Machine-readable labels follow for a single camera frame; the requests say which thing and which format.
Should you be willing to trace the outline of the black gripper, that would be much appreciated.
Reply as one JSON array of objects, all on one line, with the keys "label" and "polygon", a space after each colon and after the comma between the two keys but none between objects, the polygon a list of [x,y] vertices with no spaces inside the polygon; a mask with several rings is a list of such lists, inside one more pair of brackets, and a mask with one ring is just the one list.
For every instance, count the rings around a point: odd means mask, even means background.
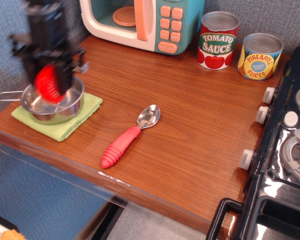
[{"label": "black gripper", "polygon": [[86,51],[69,42],[63,9],[25,9],[24,13],[30,32],[9,36],[13,55],[22,60],[31,84],[43,67],[53,65],[58,91],[65,95],[72,86],[73,73],[85,73],[88,69],[83,61]]}]

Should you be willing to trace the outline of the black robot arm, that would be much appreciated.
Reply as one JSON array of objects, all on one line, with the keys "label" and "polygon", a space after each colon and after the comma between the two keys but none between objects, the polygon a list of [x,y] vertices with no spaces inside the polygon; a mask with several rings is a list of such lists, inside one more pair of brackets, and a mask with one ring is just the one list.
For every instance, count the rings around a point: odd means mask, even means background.
[{"label": "black robot arm", "polygon": [[22,60],[31,84],[45,66],[53,66],[57,93],[64,95],[72,86],[73,73],[85,70],[85,50],[68,39],[64,1],[25,0],[21,8],[27,16],[30,31],[11,34],[12,53]]}]

